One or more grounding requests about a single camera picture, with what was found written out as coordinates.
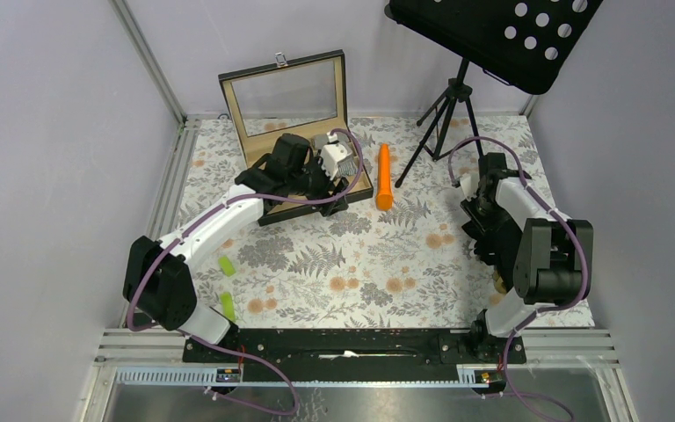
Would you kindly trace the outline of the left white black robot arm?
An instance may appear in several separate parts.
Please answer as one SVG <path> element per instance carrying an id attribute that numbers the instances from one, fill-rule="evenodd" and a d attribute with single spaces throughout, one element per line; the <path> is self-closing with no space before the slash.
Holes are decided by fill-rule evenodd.
<path id="1" fill-rule="evenodd" d="M 331 130 L 326 139 L 313 148 L 302 136 L 281 135 L 213 206 L 157 240 L 136 239 L 123 286 L 127 328 L 179 331 L 204 342 L 213 359 L 232 358 L 238 341 L 229 331 L 233 323 L 198 298 L 193 270 L 238 230 L 283 203 L 312 207 L 323 216 L 346 209 L 346 196 L 364 169 L 363 151 L 344 128 Z"/>

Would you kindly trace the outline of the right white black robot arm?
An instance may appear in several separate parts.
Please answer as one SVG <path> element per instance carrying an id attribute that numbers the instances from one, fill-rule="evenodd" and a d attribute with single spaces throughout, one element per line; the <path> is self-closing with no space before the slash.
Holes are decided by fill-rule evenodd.
<path id="1" fill-rule="evenodd" d="M 503 297 L 478 314 L 464 343 L 475 359 L 493 362 L 512 354 L 508 338 L 528 318 L 587 298 L 593 227 L 550 207 L 502 153 L 480 157 L 478 170 L 461 183 L 462 229 L 475 242 L 473 253 L 493 268 Z"/>

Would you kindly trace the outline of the grey striped underwear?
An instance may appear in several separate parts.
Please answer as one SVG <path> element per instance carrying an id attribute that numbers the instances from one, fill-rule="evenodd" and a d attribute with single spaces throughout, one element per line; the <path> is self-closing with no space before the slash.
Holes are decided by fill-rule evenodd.
<path id="1" fill-rule="evenodd" d="M 336 176 L 338 178 L 348 178 L 356 175 L 358 172 L 358 166 L 353 160 L 343 160 L 337 164 Z"/>

